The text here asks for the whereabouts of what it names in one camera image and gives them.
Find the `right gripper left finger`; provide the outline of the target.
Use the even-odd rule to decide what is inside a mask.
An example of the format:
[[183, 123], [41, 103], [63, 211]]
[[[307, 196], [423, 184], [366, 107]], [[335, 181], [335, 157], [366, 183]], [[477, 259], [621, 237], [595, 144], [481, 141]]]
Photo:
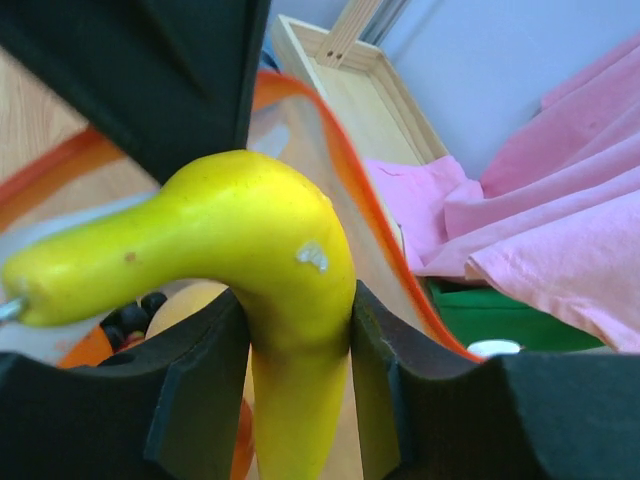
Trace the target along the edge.
[[97, 367], [1, 357], [5, 479], [226, 479], [249, 335], [231, 292]]

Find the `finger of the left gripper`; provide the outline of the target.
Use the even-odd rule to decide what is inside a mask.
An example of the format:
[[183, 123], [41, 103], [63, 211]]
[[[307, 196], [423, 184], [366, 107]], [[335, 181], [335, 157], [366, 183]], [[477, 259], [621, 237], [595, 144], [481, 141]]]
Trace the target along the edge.
[[246, 145], [266, 1], [5, 1], [1, 44], [159, 182]]

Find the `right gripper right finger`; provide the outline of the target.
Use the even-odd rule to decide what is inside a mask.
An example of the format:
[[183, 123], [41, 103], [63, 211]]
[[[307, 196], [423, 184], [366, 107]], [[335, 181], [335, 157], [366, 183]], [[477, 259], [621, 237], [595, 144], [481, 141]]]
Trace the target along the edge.
[[368, 479], [635, 479], [639, 359], [522, 353], [472, 362], [359, 284], [351, 354]]

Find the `dark small grape bunch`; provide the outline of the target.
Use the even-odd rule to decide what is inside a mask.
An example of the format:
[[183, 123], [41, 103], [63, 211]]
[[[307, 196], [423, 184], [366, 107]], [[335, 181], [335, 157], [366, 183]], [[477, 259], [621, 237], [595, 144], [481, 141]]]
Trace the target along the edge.
[[100, 327], [113, 351], [117, 352], [135, 340], [143, 338], [153, 316], [166, 300], [167, 296], [164, 293], [152, 292], [140, 301], [133, 301], [109, 313], [100, 322]]

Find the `orange tangerine toy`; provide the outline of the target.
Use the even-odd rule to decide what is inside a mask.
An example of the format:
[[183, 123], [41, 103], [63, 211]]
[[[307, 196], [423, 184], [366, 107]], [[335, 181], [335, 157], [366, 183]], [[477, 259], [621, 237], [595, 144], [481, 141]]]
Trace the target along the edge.
[[113, 355], [111, 343], [101, 326], [93, 328], [58, 363], [59, 368], [95, 367]]

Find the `clear zip top bag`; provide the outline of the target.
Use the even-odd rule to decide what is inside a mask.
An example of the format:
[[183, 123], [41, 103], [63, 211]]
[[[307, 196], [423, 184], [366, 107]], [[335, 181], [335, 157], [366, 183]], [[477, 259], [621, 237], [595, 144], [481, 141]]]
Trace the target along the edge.
[[[328, 139], [323, 142], [321, 147], [321, 156], [325, 161], [333, 163], [334, 170], [330, 174], [316, 174], [310, 167], [300, 161], [276, 160], [292, 167], [304, 175], [330, 200], [346, 235], [350, 252], [352, 242], [359, 236], [378, 235], [381, 238], [383, 246], [387, 249], [390, 260], [394, 264], [397, 273], [406, 283], [410, 292], [414, 296], [417, 305], [419, 307], [424, 307], [425, 300], [422, 291], [416, 284], [410, 272], [407, 270], [404, 260], [395, 245], [394, 238], [386, 225], [385, 218], [377, 210], [376, 196], [368, 187], [366, 176], [362, 172], [358, 159], [355, 156], [350, 143], [336, 124], [335, 119], [326, 110], [323, 103], [317, 98], [316, 94], [313, 91], [308, 90], [305, 85], [291, 78], [283, 77], [271, 72], [262, 72], [259, 74], [258, 98], [262, 103], [283, 102], [289, 97], [298, 95], [304, 96], [308, 102], [313, 104], [318, 118], [320, 118], [325, 130], [328, 132]], [[224, 292], [231, 292], [235, 296], [228, 286]], [[247, 315], [240, 302], [239, 304], [245, 315], [249, 335], [249, 347], [245, 373], [252, 373], [252, 343], [249, 323]], [[351, 322], [353, 305], [349, 321], [349, 351], [347, 355], [346, 382], [348, 379], [353, 379], [351, 354]], [[468, 359], [462, 349], [450, 351]]]

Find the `yellow banana toy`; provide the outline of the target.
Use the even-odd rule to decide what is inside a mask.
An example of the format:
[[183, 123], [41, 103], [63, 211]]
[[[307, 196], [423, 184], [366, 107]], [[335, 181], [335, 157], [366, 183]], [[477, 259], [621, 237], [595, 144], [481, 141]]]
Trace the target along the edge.
[[315, 479], [337, 428], [356, 274], [330, 200], [238, 150], [197, 159], [148, 200], [11, 255], [2, 286], [31, 327], [79, 322], [181, 279], [228, 286], [249, 323], [264, 479]]

